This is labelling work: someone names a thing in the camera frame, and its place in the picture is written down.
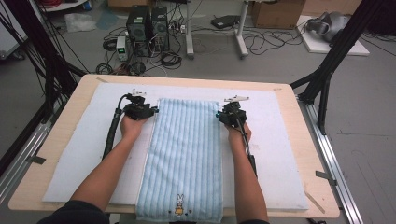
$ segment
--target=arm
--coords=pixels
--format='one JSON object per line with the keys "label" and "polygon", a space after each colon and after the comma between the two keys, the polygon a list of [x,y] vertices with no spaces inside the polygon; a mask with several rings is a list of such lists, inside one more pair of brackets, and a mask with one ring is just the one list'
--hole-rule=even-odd
{"label": "arm", "polygon": [[[246,123],[244,127],[250,140],[251,130]],[[236,220],[238,223],[251,219],[268,221],[262,189],[248,161],[242,134],[232,127],[226,128],[233,153]]]}
{"label": "arm", "polygon": [[105,211],[119,182],[122,168],[145,122],[146,119],[136,121],[125,116],[122,118],[121,140],[79,185],[70,200],[91,203]]}

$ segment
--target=striped towel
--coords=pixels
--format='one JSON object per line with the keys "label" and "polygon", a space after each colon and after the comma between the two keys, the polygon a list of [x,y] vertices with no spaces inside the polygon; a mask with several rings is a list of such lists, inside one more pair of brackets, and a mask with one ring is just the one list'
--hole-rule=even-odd
{"label": "striped towel", "polygon": [[217,102],[161,99],[136,205],[138,220],[222,218]]}

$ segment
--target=white sheet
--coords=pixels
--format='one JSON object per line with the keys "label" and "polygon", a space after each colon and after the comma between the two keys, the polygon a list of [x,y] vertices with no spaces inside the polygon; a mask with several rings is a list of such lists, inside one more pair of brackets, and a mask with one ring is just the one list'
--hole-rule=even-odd
{"label": "white sheet", "polygon": [[[189,87],[167,87],[135,84],[102,83],[63,152],[55,174],[43,198],[44,202],[66,202],[88,173],[100,162],[108,128],[118,100],[132,89],[147,93],[146,103],[156,105],[159,98],[218,101],[248,96],[241,102],[247,111],[247,123],[253,132],[250,150],[256,158],[259,183],[271,210],[304,210],[308,208],[296,162],[290,148],[285,125],[276,96],[270,91],[244,91]],[[154,119],[144,126],[122,171],[112,203],[136,204],[143,175]],[[221,125],[223,151],[223,205],[234,207],[233,158],[227,140],[227,130]],[[116,132],[115,144],[120,140]]]}

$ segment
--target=hand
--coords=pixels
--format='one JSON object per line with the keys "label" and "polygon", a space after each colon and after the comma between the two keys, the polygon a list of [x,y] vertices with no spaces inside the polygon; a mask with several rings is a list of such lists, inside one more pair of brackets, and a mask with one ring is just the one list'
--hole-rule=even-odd
{"label": "hand", "polygon": [[[234,147],[242,144],[242,146],[245,149],[244,139],[242,137],[240,128],[235,129],[228,125],[225,125],[225,127],[228,130],[228,141],[230,142],[231,147],[234,148]],[[247,123],[244,124],[244,129],[247,134],[247,141],[249,142],[250,138],[251,138],[251,130],[249,129]]]}
{"label": "hand", "polygon": [[147,120],[148,119],[134,120],[128,116],[124,116],[120,124],[122,139],[136,140],[142,132],[143,124],[146,123]]}

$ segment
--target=forearm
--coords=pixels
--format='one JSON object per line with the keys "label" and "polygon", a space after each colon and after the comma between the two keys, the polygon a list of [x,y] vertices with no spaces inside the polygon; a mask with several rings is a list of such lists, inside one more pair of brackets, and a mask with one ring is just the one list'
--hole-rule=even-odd
{"label": "forearm", "polygon": [[244,144],[232,143],[237,222],[251,219],[268,221],[265,200],[259,182],[248,161]]}
{"label": "forearm", "polygon": [[135,138],[123,138],[80,184],[71,200],[91,203],[105,211],[118,184]]}

